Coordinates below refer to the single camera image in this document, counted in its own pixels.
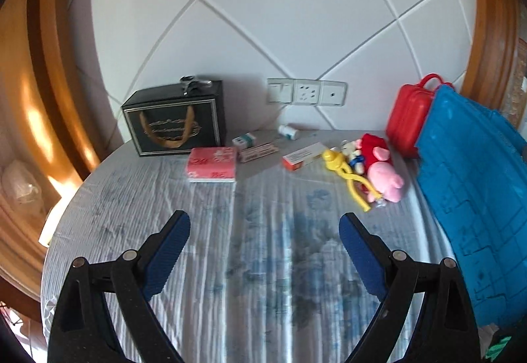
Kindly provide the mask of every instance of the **wall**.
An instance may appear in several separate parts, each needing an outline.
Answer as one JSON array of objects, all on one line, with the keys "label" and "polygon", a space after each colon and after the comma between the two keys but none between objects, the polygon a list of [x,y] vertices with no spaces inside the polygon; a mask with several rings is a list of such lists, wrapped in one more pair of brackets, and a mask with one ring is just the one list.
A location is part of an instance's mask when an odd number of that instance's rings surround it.
[{"label": "wall", "polygon": [[[437,72],[460,86],[475,0],[70,0],[69,13],[114,149],[129,139],[128,96],[187,74],[225,80],[230,129],[384,129],[402,84]],[[281,76],[346,81],[346,105],[268,105],[265,80]]]}]

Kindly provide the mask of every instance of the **yellow toy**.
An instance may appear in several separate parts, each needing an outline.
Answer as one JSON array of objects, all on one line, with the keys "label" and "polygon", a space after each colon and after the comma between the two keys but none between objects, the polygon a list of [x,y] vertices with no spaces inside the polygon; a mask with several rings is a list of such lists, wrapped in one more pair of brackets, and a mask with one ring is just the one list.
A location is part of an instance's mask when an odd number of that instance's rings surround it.
[{"label": "yellow toy", "polygon": [[322,159],[326,162],[327,169],[336,172],[340,177],[346,180],[351,197],[357,201],[365,212],[370,211],[371,207],[360,197],[359,192],[355,188],[354,182],[359,182],[366,186],[373,196],[375,196],[376,201],[382,200],[383,196],[373,187],[368,179],[359,176],[359,174],[353,174],[353,170],[346,163],[346,157],[344,154],[328,149],[322,153]]}]

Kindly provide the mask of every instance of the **bed sheet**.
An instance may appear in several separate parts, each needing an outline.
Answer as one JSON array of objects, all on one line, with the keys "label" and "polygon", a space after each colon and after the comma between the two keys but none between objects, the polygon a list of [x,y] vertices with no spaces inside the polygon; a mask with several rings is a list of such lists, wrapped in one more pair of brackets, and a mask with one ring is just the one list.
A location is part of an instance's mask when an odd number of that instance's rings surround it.
[{"label": "bed sheet", "polygon": [[[283,154],[342,139],[328,131],[279,145]],[[438,262],[452,250],[416,187],[415,164],[395,155],[405,197],[363,213],[322,161],[291,173],[280,156],[242,167],[236,183],[190,184],[186,157],[139,158],[130,143],[122,146],[64,213],[44,265],[43,311],[53,306],[75,257],[114,260],[182,209],[191,218],[190,238],[151,307],[186,363],[344,361],[379,302],[339,239],[340,217],[355,212],[390,249],[418,261]],[[141,361],[117,299],[108,294],[107,301],[125,355]],[[420,305],[417,296],[391,361],[404,355]]]}]

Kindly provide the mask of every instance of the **pink tissue pack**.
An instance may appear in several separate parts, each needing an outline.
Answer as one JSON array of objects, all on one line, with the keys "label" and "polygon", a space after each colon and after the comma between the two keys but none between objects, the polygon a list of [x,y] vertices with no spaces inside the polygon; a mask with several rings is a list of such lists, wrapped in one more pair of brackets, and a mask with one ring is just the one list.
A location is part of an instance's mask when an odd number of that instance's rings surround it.
[{"label": "pink tissue pack", "polygon": [[190,182],[235,182],[236,149],[233,147],[195,147],[186,164]]}]

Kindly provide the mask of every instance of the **gold ribbon handle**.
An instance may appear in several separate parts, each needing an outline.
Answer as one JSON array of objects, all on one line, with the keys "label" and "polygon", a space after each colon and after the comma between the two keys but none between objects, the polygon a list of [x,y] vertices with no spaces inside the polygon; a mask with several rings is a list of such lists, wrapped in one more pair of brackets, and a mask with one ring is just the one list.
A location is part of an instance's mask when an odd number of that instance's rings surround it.
[{"label": "gold ribbon handle", "polygon": [[178,147],[184,145],[190,137],[190,133],[192,132],[192,124],[194,123],[194,109],[192,108],[192,106],[187,106],[185,128],[183,130],[181,140],[178,141],[165,140],[160,137],[157,137],[157,135],[155,135],[154,131],[152,130],[152,127],[148,123],[147,116],[144,114],[144,111],[141,111],[141,113],[139,113],[139,120],[141,121],[141,126],[143,127],[144,132],[147,134],[149,139],[152,140],[152,142],[156,143],[159,146],[166,147],[169,149],[177,149]]}]

